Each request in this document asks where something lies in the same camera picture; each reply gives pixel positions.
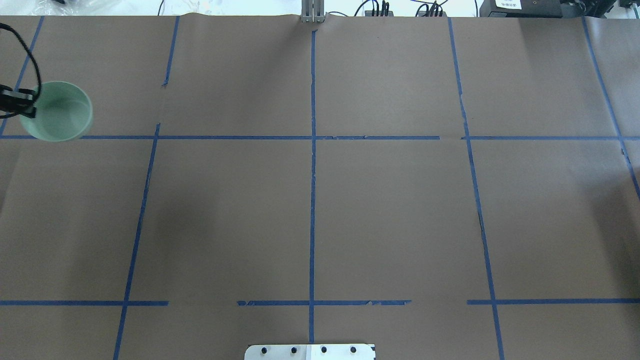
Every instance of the metal bracket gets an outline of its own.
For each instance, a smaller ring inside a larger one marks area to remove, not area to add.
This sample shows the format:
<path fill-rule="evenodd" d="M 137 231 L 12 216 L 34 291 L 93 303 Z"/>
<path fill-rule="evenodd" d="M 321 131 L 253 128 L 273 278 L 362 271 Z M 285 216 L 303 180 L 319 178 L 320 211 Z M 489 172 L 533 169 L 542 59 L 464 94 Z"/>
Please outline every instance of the metal bracket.
<path fill-rule="evenodd" d="M 370 344 L 252 345 L 244 360 L 375 360 Z"/>
<path fill-rule="evenodd" d="M 324 22 L 324 0 L 302 0 L 302 22 Z"/>

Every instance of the white label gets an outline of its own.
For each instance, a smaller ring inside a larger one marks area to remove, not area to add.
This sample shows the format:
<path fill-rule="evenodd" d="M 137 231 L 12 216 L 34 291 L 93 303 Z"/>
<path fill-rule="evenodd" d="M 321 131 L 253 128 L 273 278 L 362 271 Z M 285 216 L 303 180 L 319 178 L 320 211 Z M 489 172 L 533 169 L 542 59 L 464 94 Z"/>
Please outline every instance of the white label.
<path fill-rule="evenodd" d="M 522 10 L 520 0 L 495 0 L 495 5 L 499 8 Z"/>

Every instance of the green bowl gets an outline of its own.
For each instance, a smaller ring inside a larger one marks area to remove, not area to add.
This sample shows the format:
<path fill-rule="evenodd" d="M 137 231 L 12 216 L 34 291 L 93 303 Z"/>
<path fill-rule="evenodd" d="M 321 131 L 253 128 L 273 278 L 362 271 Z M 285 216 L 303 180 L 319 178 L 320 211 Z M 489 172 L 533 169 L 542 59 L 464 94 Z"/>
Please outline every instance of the green bowl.
<path fill-rule="evenodd" d="M 93 124 L 93 106 L 79 87 L 64 81 L 42 84 L 35 103 L 36 117 L 20 116 L 20 123 L 33 137 L 48 142 L 64 142 L 85 135 Z"/>

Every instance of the white metal plate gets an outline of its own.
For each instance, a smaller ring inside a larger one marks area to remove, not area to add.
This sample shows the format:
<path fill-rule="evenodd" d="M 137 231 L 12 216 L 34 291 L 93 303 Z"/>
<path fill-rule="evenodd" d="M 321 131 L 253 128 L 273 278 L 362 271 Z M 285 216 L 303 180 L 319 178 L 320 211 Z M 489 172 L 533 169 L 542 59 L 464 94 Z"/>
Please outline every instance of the white metal plate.
<path fill-rule="evenodd" d="M 244 360 L 375 360 L 368 344 L 252 345 Z"/>

